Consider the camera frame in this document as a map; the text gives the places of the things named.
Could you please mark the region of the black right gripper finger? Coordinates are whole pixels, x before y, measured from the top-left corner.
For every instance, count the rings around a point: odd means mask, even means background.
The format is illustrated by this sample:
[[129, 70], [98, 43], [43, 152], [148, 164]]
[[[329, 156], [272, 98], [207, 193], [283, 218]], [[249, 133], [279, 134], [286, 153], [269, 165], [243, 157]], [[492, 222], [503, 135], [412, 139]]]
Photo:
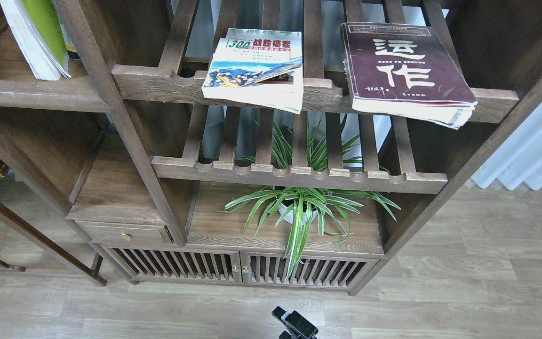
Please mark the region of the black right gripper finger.
[[316, 339], [318, 328], [297, 311], [288, 313], [277, 306], [272, 315], [286, 327], [286, 330], [279, 335], [279, 339]]

